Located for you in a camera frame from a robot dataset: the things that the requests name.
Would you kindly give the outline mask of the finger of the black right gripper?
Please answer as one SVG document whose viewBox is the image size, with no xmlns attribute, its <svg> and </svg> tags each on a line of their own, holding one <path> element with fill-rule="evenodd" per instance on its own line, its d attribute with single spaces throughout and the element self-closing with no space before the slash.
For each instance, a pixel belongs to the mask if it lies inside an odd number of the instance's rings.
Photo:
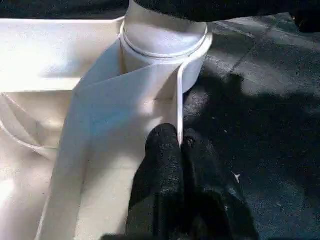
<svg viewBox="0 0 320 240">
<path fill-rule="evenodd" d="M 274 15 L 294 10 L 299 0 L 136 0 L 140 7 L 193 22 Z"/>
</svg>

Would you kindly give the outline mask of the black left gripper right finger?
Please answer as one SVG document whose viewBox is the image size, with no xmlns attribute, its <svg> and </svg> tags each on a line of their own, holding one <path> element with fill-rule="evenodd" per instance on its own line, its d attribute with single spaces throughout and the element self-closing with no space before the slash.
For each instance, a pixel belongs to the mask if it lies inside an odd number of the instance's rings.
<svg viewBox="0 0 320 240">
<path fill-rule="evenodd" d="M 211 141 L 185 130 L 181 146 L 186 226 L 193 240 L 257 240 L 259 235 L 235 175 Z"/>
</svg>

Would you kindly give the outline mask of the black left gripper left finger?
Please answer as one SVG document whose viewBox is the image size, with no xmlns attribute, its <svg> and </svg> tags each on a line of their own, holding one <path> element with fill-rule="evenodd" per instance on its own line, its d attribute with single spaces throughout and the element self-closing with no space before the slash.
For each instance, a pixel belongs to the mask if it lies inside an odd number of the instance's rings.
<svg viewBox="0 0 320 240">
<path fill-rule="evenodd" d="M 183 160 L 176 128 L 160 124 L 148 135 L 132 182 L 125 234 L 169 240 L 182 223 Z"/>
</svg>

